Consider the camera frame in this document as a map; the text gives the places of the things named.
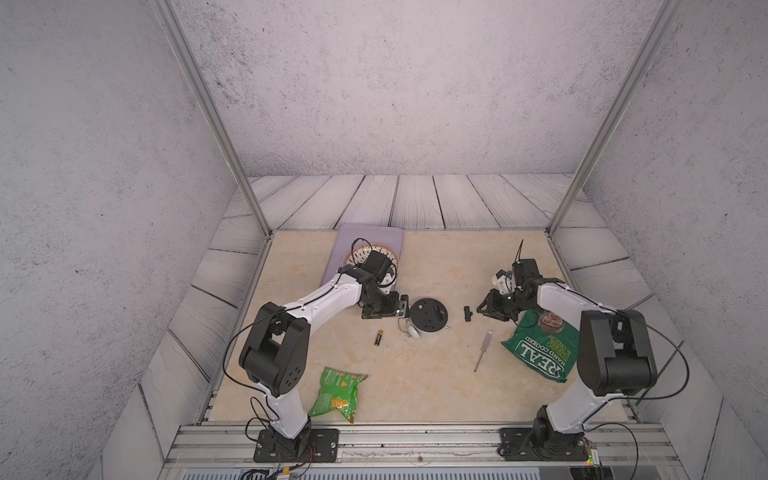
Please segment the clear handled screwdriver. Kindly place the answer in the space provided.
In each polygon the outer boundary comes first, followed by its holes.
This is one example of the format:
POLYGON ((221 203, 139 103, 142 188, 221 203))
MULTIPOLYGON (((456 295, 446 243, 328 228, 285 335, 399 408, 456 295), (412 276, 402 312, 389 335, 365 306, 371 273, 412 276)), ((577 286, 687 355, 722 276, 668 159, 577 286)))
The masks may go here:
POLYGON ((490 346, 490 344, 491 344, 491 342, 493 340, 493 336, 494 336, 494 332, 492 330, 487 330, 486 331, 485 336, 484 336, 483 341, 482 341, 481 346, 480 346, 480 353, 478 355, 478 358, 476 360, 476 363, 475 363, 475 366, 474 366, 474 369, 473 369, 474 372, 478 371, 479 366, 480 366, 480 364, 482 362, 482 359, 483 359, 487 349, 489 348, 489 346, 490 346))

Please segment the white alarm clock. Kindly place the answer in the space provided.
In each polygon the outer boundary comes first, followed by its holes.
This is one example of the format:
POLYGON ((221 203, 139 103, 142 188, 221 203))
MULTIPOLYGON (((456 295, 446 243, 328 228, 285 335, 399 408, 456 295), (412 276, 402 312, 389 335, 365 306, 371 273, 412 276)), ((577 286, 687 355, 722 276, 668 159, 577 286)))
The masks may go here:
POLYGON ((398 328, 412 339, 434 336, 449 329, 445 305, 434 298, 421 298, 407 305, 404 317, 398 319, 398 328))

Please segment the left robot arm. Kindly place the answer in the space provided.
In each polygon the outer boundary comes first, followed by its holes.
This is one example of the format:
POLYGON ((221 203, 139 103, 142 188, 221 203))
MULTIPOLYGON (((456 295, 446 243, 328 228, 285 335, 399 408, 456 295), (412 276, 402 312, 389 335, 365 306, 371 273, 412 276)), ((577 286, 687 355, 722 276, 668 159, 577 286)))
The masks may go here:
POLYGON ((276 443, 298 454, 306 448, 311 420, 298 385, 305 371, 311 334, 342 310, 358 305, 364 319, 404 317, 408 297, 391 289, 397 267, 371 250, 363 262, 344 265, 318 290, 295 302, 264 304, 248 333, 238 364, 253 388, 265 394, 272 414, 268 430, 276 443))

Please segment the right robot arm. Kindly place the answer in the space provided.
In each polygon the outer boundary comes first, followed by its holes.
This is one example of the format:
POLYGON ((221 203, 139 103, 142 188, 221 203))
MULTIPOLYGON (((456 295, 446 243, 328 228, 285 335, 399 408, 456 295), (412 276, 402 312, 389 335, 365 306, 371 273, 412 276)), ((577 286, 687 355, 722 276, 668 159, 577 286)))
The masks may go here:
POLYGON ((533 259, 498 271, 478 313, 516 328, 504 347, 542 377, 563 383, 578 377, 542 406, 514 454, 531 449, 545 459, 582 453, 585 424, 604 406, 656 383, 658 372, 644 317, 588 298, 533 259))

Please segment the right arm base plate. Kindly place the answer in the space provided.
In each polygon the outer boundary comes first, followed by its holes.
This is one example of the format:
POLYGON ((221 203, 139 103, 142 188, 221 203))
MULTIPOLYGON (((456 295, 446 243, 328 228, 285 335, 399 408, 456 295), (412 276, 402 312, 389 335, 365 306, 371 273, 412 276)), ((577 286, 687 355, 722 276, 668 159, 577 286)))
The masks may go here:
POLYGON ((508 427, 501 428, 499 436, 497 454, 505 461, 586 462, 590 459, 582 434, 508 427))

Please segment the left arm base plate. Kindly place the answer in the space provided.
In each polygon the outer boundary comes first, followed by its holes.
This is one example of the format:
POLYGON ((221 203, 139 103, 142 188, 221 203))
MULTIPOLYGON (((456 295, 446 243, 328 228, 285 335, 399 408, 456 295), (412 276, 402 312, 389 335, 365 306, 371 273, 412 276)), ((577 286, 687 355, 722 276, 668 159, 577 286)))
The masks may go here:
POLYGON ((304 428, 289 439, 273 428, 262 430, 256 441, 253 461, 266 463, 334 463, 337 460, 338 429, 304 428))

